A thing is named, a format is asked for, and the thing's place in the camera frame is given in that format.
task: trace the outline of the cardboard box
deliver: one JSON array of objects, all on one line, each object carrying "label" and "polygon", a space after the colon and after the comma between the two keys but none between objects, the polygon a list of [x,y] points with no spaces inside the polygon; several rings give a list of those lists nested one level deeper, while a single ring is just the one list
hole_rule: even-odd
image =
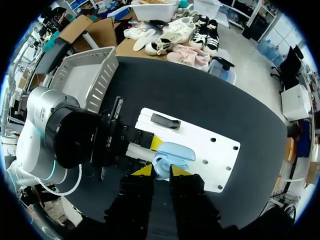
[{"label": "cardboard box", "polygon": [[284,160],[293,163],[297,156],[297,143],[292,137],[288,137],[285,145]]},{"label": "cardboard box", "polygon": [[126,38],[123,40],[119,46],[115,48],[115,54],[117,56],[122,57],[135,57],[135,58],[145,58],[145,59],[157,59],[166,61],[167,55],[161,55],[161,56],[150,56],[146,53],[145,48],[141,49],[140,51],[134,51],[133,47],[135,45],[136,41],[132,40],[130,38]]},{"label": "cardboard box", "polygon": [[100,48],[117,46],[117,38],[112,18],[94,22],[87,28],[87,31]]},{"label": "cardboard box", "polygon": [[73,44],[74,41],[92,24],[92,20],[84,15],[80,15],[77,19],[70,22],[68,26],[59,34],[66,42]]},{"label": "cardboard box", "polygon": [[[117,46],[114,21],[112,18],[106,18],[94,22],[90,26],[88,26],[86,30],[100,48]],[[81,53],[92,49],[92,47],[84,39],[83,36],[78,37],[74,41],[73,48],[77,53]]]},{"label": "cardboard box", "polygon": [[320,162],[312,161],[310,163],[308,175],[306,176],[305,182],[308,184],[315,184],[317,182],[318,175],[318,167],[320,166]]},{"label": "cardboard box", "polygon": [[20,78],[18,88],[23,89],[27,84],[27,78],[29,74],[29,69],[24,70],[22,77]]}]

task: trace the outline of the white sneaker sole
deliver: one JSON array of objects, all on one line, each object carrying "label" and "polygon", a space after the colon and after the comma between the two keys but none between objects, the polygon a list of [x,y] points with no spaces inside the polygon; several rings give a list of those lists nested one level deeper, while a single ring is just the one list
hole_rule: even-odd
[{"label": "white sneaker sole", "polygon": [[218,52],[217,50],[210,49],[208,46],[204,46],[203,51],[205,53],[208,53],[211,57],[214,57],[215,55],[217,55],[217,52]]}]

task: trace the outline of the white cable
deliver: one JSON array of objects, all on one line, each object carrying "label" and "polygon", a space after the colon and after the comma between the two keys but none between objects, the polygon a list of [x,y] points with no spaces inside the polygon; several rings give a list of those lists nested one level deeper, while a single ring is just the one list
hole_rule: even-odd
[{"label": "white cable", "polygon": [[296,179],[286,179],[286,178],[282,178],[281,180],[284,181],[284,182],[291,183],[291,182],[300,182],[300,181],[303,181],[303,180],[305,180],[305,179],[306,179],[305,177],[301,177],[301,178],[296,178]]},{"label": "white cable", "polygon": [[54,195],[57,195],[57,196],[67,196],[69,194],[72,194],[76,189],[77,187],[79,186],[80,184],[80,180],[81,180],[81,177],[82,177],[82,166],[81,164],[79,164],[79,177],[78,177],[78,180],[76,181],[75,185],[73,186],[73,188],[71,188],[69,191],[66,191],[66,192],[56,192],[56,191],[53,191],[51,190],[50,188],[48,188],[42,181],[40,178],[36,177],[35,179],[41,184],[41,186],[47,190],[49,193],[51,194],[54,194]]}]

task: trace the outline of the metal tray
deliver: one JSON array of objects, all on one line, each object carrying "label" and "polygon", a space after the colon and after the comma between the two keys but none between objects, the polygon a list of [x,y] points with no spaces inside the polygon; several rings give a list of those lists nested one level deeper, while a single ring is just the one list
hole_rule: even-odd
[{"label": "metal tray", "polygon": [[81,108],[98,114],[118,66],[114,46],[77,53],[63,60],[49,87],[75,97]]}]

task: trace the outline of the white box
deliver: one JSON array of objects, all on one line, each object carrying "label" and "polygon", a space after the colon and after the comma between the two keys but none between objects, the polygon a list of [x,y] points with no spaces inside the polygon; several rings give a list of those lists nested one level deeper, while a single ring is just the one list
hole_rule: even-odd
[{"label": "white box", "polygon": [[222,6],[222,3],[218,0],[194,0],[193,9],[201,15],[214,19]]},{"label": "white box", "polygon": [[112,0],[102,0],[102,1],[98,1],[96,4],[99,6],[100,9],[103,9],[109,6],[111,2]]},{"label": "white box", "polygon": [[306,88],[300,84],[281,93],[282,113],[288,121],[309,117],[311,104]]}]

